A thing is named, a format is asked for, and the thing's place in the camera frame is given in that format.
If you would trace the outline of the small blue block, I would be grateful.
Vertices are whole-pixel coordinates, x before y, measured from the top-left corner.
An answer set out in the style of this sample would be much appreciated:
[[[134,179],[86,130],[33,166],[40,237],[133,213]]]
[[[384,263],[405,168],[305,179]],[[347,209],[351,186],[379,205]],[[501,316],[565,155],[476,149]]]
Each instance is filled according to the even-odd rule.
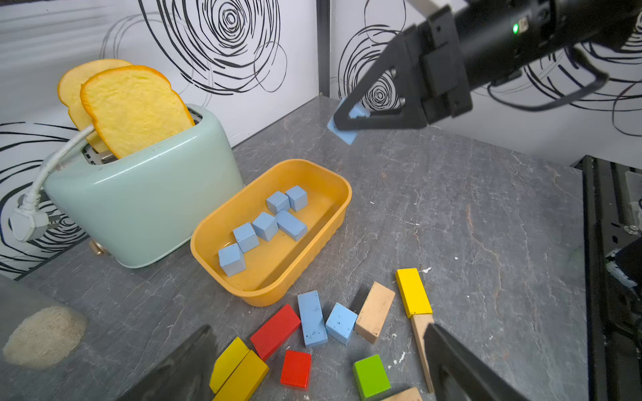
[[[221,269],[228,277],[233,277],[246,270],[244,253],[237,243],[222,248],[218,252]]]

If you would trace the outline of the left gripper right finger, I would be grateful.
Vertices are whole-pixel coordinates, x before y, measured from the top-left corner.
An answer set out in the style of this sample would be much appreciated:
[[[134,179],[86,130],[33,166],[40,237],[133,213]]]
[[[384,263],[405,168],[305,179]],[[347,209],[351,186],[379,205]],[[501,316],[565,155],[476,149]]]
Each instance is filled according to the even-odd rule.
[[[527,400],[441,325],[430,323],[424,341],[438,400]]]

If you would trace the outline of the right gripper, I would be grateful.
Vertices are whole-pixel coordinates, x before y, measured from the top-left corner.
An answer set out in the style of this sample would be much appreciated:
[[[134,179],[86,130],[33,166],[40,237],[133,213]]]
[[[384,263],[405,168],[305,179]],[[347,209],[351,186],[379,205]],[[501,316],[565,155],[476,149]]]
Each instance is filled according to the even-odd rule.
[[[359,132],[414,130],[472,110],[451,6],[414,4],[412,8],[425,18],[416,27],[421,70],[411,52],[410,32],[402,33],[386,24],[361,28],[339,55],[337,94],[339,100],[347,100],[336,113],[338,127],[357,100],[371,111],[371,117],[357,121]]]

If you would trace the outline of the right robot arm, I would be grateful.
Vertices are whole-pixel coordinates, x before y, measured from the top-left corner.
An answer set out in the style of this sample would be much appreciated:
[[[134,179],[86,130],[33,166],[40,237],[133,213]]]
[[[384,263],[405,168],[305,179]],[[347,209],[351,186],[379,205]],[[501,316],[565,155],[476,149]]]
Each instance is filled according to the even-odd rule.
[[[342,131],[409,130],[456,118],[471,110],[473,90],[514,80],[520,68],[560,49],[594,78],[541,110],[568,105],[609,80],[578,44],[623,47],[640,11],[638,1],[471,1],[459,12],[443,6],[389,41],[334,113],[334,124]],[[396,87],[399,108],[355,115],[385,74]]]

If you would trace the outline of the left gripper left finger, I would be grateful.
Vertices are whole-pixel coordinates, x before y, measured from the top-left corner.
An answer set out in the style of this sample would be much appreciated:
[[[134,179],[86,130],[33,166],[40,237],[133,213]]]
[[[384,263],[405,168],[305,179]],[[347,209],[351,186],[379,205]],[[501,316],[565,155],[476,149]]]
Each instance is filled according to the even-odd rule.
[[[212,328],[203,325],[119,399],[212,400],[216,351]]]

